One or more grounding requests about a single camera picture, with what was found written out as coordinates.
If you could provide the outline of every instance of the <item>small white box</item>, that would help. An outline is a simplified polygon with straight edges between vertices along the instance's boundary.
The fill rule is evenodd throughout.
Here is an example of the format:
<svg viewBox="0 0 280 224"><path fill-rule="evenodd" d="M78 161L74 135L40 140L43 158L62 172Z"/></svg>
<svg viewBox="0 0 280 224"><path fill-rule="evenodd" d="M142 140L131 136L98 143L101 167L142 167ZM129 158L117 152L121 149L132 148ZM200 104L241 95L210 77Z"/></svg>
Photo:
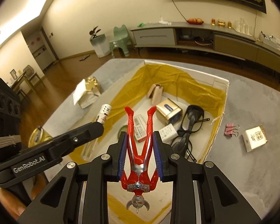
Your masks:
<svg viewBox="0 0 280 224"><path fill-rule="evenodd" d="M243 139L247 152L251 152L252 150L267 143L267 138L262 125L250 130L246 130L243 133Z"/></svg>
<svg viewBox="0 0 280 224"><path fill-rule="evenodd" d="M172 140L174 137L178 136L178 134L172 124L166 125L164 128L160 129L159 133L160 133L162 142Z"/></svg>

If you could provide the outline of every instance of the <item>red action figure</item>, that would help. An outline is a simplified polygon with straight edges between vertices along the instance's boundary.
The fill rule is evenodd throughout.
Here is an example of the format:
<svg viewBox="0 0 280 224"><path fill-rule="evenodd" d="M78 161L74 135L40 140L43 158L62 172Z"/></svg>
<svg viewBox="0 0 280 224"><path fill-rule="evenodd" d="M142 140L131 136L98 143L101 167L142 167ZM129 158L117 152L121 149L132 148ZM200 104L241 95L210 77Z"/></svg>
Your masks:
<svg viewBox="0 0 280 224"><path fill-rule="evenodd" d="M147 111L147 129L146 140L142 149L141 155L138 155L137 147L134 141L134 111L130 107L125 107L128 114L128 129L127 129L127 151L129 154L131 173L127 178L125 172L121 178L122 187L129 192L134 192L133 198L127 202L126 208L129 209L131 205L137 209L143 205L149 210L149 203L144 200L143 193L150 192L155 189L158 181L157 170L153 173L151 180L149 179L147 170L149 159L153 150L153 114L156 107L153 106Z"/></svg>

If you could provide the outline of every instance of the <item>cabinet drawer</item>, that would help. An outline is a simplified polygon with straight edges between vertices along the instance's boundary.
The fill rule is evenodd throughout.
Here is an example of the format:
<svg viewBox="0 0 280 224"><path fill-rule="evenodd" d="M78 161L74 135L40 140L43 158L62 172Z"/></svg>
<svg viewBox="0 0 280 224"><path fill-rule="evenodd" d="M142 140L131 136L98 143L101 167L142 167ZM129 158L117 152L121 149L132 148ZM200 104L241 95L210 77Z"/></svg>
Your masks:
<svg viewBox="0 0 280 224"><path fill-rule="evenodd" d="M259 48L256 62L280 73L280 56Z"/></svg>
<svg viewBox="0 0 280 224"><path fill-rule="evenodd" d="M136 45L175 45L173 29L144 29L133 34Z"/></svg>
<svg viewBox="0 0 280 224"><path fill-rule="evenodd" d="M241 39L215 34L215 51L256 61L258 48Z"/></svg>

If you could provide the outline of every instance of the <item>white box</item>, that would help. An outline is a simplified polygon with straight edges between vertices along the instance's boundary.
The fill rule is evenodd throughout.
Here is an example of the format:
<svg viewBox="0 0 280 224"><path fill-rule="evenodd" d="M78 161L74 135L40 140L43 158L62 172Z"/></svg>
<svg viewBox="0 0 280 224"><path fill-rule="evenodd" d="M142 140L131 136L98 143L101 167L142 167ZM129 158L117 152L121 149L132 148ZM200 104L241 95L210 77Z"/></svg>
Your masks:
<svg viewBox="0 0 280 224"><path fill-rule="evenodd" d="M178 136L172 124L168 124L164 128L160 129L159 133L163 142L168 142L172 140L174 137Z"/></svg>
<svg viewBox="0 0 280 224"><path fill-rule="evenodd" d="M81 106L81 108L85 109L89 105L93 104L98 97L101 95L99 89L96 87L93 87L90 90L86 87L87 81L83 79L76 87L74 93L73 93L73 100L74 105L77 103Z"/></svg>
<svg viewBox="0 0 280 224"><path fill-rule="evenodd" d="M266 35L266 38L265 38L265 37L263 36L262 32L260 32L260 34L259 34L259 39L260 39L263 43L265 43L265 44L267 44L267 45L273 47L274 49L278 49L277 43L274 43L273 41L269 40L269 39L268 39L268 35Z"/></svg>
<svg viewBox="0 0 280 224"><path fill-rule="evenodd" d="M246 130L243 133L243 139L247 152L251 152L252 150L267 143L267 138L262 125L253 129Z"/></svg>

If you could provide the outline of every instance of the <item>wooden chair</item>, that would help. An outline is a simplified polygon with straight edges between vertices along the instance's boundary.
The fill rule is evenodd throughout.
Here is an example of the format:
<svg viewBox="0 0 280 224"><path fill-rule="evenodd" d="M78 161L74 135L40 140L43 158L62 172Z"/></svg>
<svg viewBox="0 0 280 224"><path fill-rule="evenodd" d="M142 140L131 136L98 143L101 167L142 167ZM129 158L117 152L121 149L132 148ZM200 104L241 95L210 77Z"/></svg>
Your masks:
<svg viewBox="0 0 280 224"><path fill-rule="evenodd" d="M17 93L17 95L19 95L19 96L22 95L23 99L27 100L28 102L31 102L29 97L27 96L27 94L25 94L25 92L22 89L20 89L20 85L18 85L13 90Z"/></svg>
<svg viewBox="0 0 280 224"><path fill-rule="evenodd" d="M114 40L109 42L109 47L113 58L115 57L113 53L115 47L121 48L126 57L129 56L130 52L127 47L127 43L131 42L133 46L134 44L127 27L125 25L122 25L120 28L115 27L113 29L113 34L114 34Z"/></svg>
<svg viewBox="0 0 280 224"><path fill-rule="evenodd" d="M41 80L41 78L39 77L39 75L37 74L37 72L34 72L34 69L30 66L30 65L27 65L25 68L24 68L24 73L25 73L25 77L28 78L28 80L31 82L31 80L35 77L37 77L41 83L45 86L44 82Z"/></svg>

